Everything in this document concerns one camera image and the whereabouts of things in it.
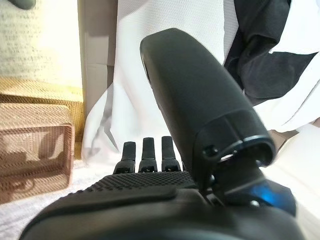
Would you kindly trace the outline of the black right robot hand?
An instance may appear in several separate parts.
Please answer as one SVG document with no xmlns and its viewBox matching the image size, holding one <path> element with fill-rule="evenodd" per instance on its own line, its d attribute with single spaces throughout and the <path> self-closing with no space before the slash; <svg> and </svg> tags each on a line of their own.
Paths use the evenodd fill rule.
<svg viewBox="0 0 320 240">
<path fill-rule="evenodd" d="M 265 178 L 275 144 L 226 69 L 186 32 L 145 37 L 141 60 L 185 166 L 108 175 L 43 209 L 22 240 L 302 240 L 289 188 Z"/>
</svg>

